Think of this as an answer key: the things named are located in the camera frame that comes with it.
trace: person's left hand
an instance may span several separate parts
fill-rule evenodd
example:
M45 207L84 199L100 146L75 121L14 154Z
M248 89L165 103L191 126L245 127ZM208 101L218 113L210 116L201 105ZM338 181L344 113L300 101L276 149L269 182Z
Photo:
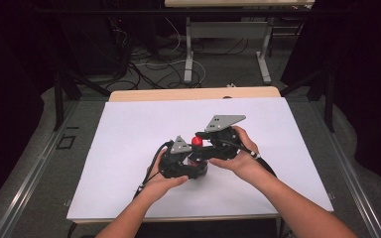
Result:
M145 184L141 193L138 195L138 197L141 196L146 198L151 203L154 203L158 199L162 198L170 188L182 185L189 179L187 176L179 178L165 178L159 173L159 162L165 152L166 151L164 150L159 154L149 175L149 178L151 179Z

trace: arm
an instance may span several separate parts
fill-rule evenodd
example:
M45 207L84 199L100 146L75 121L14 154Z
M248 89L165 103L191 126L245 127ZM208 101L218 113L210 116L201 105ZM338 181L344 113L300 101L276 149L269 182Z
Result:
M259 153L243 129L234 129L245 147ZM264 193L297 237L356 237L335 216L268 173L246 152L240 152L233 160L211 159L210 162L233 171Z
M96 236L97 238L134 237L151 205L163 197L170 188L181 185L188 180L188 177L164 178L158 174L158 163L162 155L163 153L160 153L150 173L150 177L155 176L146 183L144 189L119 216Z

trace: desk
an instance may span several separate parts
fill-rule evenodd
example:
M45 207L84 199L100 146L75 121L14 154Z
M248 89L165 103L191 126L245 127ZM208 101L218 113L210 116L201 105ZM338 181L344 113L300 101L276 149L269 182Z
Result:
M89 223L115 218L132 200L157 149L178 135L190 140L219 114L246 115L237 125L257 142L278 178L333 211L286 99L275 87L237 87L113 92L67 219ZM209 166L205 177L191 179L157 201L145 221L277 216L258 190L230 171Z
M167 7L273 7L313 5L315 0L166 0ZM255 38L263 39L261 51L256 53L264 83L271 84L265 55L271 37L274 19L267 22L192 22L187 17L187 62L184 82L191 82L193 51L192 38Z

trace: white paper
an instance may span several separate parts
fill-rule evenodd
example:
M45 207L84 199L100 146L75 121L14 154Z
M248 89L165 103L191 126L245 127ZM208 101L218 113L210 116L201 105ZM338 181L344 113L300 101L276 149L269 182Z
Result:
M245 115L236 125L258 145L284 183L333 211L284 98L107 102L67 219L113 219L132 200L158 148L178 135L188 143L214 115ZM171 189L146 218L277 214L257 189L208 165L207 175Z

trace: hand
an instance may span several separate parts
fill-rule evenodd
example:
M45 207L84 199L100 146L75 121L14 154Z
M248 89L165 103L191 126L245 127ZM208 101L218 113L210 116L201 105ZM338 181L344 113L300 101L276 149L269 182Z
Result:
M233 126L233 129L236 131L243 145L247 149L256 152L257 154L259 153L258 146L250 140L244 129L238 126ZM248 181L249 183L252 183L254 179L259 179L259 172L266 172L266 170L259 165L259 163L254 160L252 156L244 151L240 151L234 159L228 161L212 158L209 162L220 168L233 171L238 177Z
M188 180L187 176L179 178L165 178L159 173L159 162L165 152L166 150L162 151L157 157L153 169L148 176L148 178L151 179L145 184L144 189L138 195L138 197L146 198L151 204L162 198L170 188L182 185Z

